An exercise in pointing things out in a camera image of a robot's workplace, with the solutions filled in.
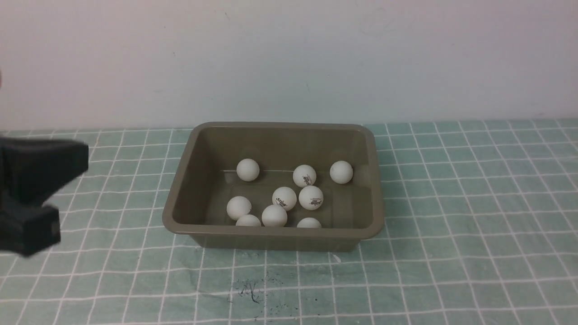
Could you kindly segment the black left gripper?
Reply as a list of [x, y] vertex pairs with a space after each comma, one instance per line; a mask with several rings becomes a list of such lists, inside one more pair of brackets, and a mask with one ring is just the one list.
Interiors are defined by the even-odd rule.
[[73, 139], [0, 138], [0, 250], [31, 257], [61, 241], [48, 200], [89, 168], [89, 145]]

